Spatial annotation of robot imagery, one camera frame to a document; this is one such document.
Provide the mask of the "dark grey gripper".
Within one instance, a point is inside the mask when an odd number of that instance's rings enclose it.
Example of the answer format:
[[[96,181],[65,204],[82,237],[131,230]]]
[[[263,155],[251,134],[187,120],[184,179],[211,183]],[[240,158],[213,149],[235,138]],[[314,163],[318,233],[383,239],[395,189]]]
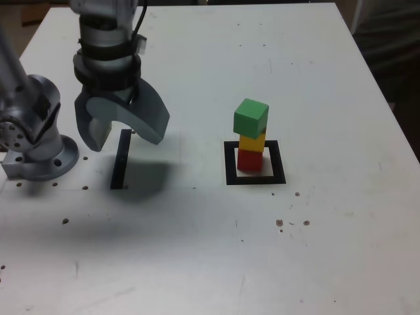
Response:
[[[119,91],[84,85],[74,105],[77,130],[84,143],[95,152],[102,150],[113,121],[129,126],[144,140],[159,144],[170,118],[158,92],[142,78],[135,88]]]

